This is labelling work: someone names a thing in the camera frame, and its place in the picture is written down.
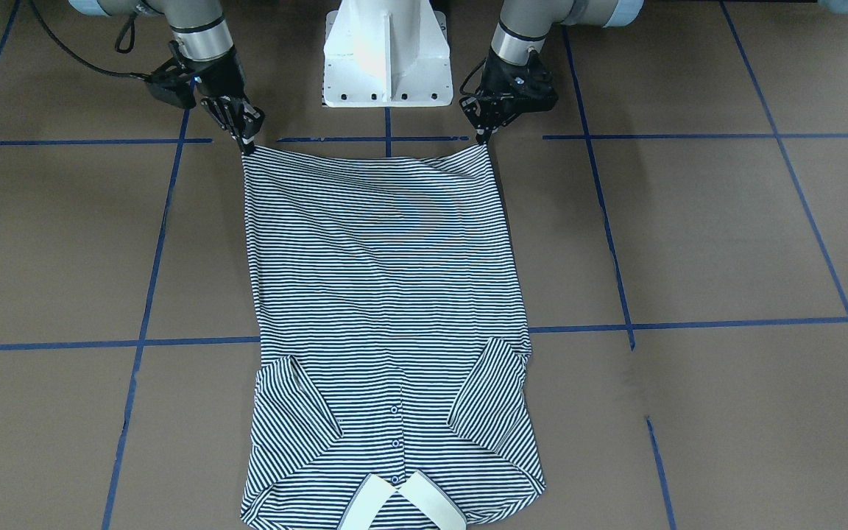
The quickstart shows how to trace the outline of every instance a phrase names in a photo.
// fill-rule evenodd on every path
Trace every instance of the striped shirt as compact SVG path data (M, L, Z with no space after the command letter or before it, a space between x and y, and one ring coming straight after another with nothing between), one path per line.
M485 146L446 158L243 158L260 326L241 519L340 528L364 481L415 472L467 523L545 489L522 395L531 355ZM394 496L370 528L433 529Z

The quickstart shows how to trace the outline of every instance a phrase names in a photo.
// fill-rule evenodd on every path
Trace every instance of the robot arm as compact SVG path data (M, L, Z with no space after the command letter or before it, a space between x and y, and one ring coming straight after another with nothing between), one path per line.
M460 105L477 141L485 144L519 115L551 110L558 101L551 72L539 60L552 24L626 26L642 6L643 0L506 0L486 60L461 87ZM464 91L480 66L480 87L474 93Z
M153 97L178 108L195 107L192 80L202 106L222 130L253 151L264 112L244 93L244 73L218 0L69 0L81 13L97 16L165 15L174 40L172 58L145 79Z

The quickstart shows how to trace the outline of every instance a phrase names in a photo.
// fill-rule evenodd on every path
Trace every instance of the shirt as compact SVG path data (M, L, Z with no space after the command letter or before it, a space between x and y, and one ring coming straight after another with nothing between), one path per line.
M486 147L430 160L258 147L243 165L262 368L242 520L355 528L347 513L377 489L367 527L433 529L418 487L474 524L535 500L531 345Z

